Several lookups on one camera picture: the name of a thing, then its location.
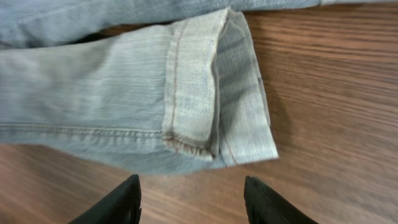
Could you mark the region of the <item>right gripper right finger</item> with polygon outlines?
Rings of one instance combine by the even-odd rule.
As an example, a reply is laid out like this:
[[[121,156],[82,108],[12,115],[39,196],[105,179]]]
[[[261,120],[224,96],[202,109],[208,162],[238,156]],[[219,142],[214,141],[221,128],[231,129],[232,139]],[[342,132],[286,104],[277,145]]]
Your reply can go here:
[[[244,200],[250,224],[317,224],[257,177],[246,176]]]

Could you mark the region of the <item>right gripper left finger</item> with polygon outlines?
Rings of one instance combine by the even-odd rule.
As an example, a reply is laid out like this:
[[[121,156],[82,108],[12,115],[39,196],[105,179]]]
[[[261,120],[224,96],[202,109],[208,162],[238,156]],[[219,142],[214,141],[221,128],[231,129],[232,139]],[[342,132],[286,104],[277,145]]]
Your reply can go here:
[[[134,174],[70,224],[139,224],[141,184]]]

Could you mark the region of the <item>light blue denim shorts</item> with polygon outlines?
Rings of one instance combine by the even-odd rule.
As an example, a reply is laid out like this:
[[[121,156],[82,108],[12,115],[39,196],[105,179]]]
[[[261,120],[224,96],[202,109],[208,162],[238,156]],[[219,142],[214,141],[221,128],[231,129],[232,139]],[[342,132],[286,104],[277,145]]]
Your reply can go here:
[[[151,174],[276,159],[243,12],[307,1],[2,1],[1,142]]]

